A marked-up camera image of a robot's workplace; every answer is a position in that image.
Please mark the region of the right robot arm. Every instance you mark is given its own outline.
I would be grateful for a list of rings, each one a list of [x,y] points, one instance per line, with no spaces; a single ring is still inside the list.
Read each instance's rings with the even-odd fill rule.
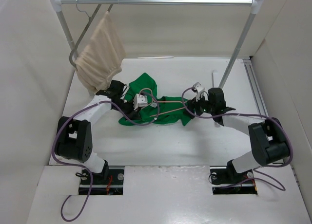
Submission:
[[[286,159],[283,167],[293,159],[293,147],[277,118],[261,114],[238,113],[228,107],[221,88],[206,91],[199,83],[189,88],[193,99],[182,104],[193,118],[211,119],[217,125],[235,129],[249,137],[251,150],[230,160],[221,173],[211,176],[212,183],[241,184],[243,175],[260,167],[274,167],[274,163]]]

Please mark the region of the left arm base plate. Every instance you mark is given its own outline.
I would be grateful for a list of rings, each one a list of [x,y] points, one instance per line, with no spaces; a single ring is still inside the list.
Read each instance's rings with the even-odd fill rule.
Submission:
[[[123,183],[125,167],[109,167],[108,177],[104,179],[93,173],[93,184],[90,195],[123,195]],[[90,187],[90,176],[84,169],[75,174],[79,179],[78,194],[87,195]]]

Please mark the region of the green t shirt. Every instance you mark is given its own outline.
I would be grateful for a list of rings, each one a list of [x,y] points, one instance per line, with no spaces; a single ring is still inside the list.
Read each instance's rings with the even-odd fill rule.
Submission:
[[[130,100],[132,99],[137,93],[140,92],[141,89],[144,88],[148,88],[151,89],[153,92],[156,93],[156,97],[157,97],[157,84],[154,81],[153,78],[151,78],[147,73],[143,73],[141,76],[139,76],[136,80],[132,81],[129,83],[129,88],[127,90],[127,93],[125,95],[125,99],[126,100]],[[191,121],[191,117],[188,114],[188,112],[186,112],[184,110],[183,115],[181,116],[180,119],[177,118],[160,118],[160,119],[154,119],[154,118],[141,118],[141,120],[134,120],[136,123],[139,124],[145,124],[145,123],[149,123],[152,120],[154,120],[154,124],[158,124],[158,125],[167,125],[167,124],[173,124],[176,123],[178,121],[181,121],[183,126],[186,126],[190,121]]]

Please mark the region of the metal clothes rack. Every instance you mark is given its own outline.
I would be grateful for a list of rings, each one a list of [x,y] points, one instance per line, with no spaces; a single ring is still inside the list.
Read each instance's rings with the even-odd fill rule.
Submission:
[[[76,0],[49,0],[54,11],[57,14],[63,32],[66,36],[67,42],[71,49],[73,49],[76,42],[74,42],[70,30],[68,28],[66,19],[62,12],[62,5],[75,4]],[[79,4],[108,4],[108,10],[114,5],[207,5],[207,6],[249,6],[251,8],[250,14],[243,27],[241,35],[232,53],[230,61],[226,67],[226,70],[218,84],[219,88],[223,88],[228,76],[232,70],[234,62],[236,61],[238,54],[241,50],[243,42],[249,32],[249,29],[254,21],[255,16],[259,13],[261,6],[265,0],[79,0]]]

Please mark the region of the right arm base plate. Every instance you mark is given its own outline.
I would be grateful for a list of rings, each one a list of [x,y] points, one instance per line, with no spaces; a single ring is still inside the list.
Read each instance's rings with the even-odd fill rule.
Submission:
[[[251,170],[230,176],[225,166],[210,167],[209,182],[213,195],[257,195],[257,188]]]

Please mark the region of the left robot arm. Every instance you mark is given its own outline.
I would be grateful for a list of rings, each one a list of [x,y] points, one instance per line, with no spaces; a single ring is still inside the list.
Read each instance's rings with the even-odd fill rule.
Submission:
[[[133,103],[122,99],[125,86],[113,80],[109,88],[98,91],[87,105],[93,105],[93,108],[79,113],[70,121],[63,116],[58,122],[54,154],[87,167],[92,172],[92,178],[100,184],[107,181],[109,166],[106,160],[93,152],[92,126],[111,110],[121,109],[131,120],[139,119]]]

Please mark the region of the grey plastic hanger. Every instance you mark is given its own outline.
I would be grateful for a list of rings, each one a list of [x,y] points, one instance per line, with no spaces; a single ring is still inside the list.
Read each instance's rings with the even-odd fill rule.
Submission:
[[[79,36],[79,38],[77,39],[77,41],[76,41],[76,43],[75,43],[73,49],[71,49],[71,52],[70,52],[70,54],[69,54],[69,62],[70,62],[70,64],[71,64],[74,68],[76,68],[75,60],[76,60],[77,57],[78,57],[78,47],[79,47],[79,45],[80,45],[82,39],[84,38],[86,32],[88,31],[90,25],[92,24],[94,18],[96,17],[98,11],[99,11],[100,8],[101,8],[101,4],[98,4],[98,5],[96,6],[95,10],[93,11],[92,15],[88,15],[88,13],[87,13],[86,11],[81,11],[81,10],[79,9],[79,7],[78,7],[78,2],[79,2],[79,0],[76,0],[76,9],[77,9],[79,12],[84,12],[84,13],[87,15],[87,17],[88,17],[88,22],[87,22],[87,24],[85,25],[85,27],[84,27],[82,33],[80,34],[80,36]]]

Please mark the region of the aluminium rail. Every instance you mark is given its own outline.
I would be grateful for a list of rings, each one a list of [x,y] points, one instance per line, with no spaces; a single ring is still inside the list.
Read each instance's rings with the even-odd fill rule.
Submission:
[[[259,84],[257,82],[255,72],[253,69],[252,61],[251,59],[243,59],[243,64],[247,73],[247,77],[250,83],[250,87],[254,96],[254,100],[256,103],[256,107],[259,114],[268,116],[268,112],[265,106],[265,102],[259,87]]]

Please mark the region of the beige cloth garment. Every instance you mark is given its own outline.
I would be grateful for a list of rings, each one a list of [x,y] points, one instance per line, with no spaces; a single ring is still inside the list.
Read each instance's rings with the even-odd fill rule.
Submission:
[[[113,77],[122,71],[125,57],[124,45],[107,11],[75,60],[78,79],[92,93],[105,90]]]

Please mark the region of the pink wire hanger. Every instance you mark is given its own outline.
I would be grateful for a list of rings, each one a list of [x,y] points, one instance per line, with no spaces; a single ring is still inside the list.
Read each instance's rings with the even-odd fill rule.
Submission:
[[[184,113],[184,104],[187,99],[182,97],[163,96],[156,97],[156,93],[151,89],[144,88],[139,92],[140,95],[147,97],[147,104],[140,108],[141,118],[177,118],[180,119]]]

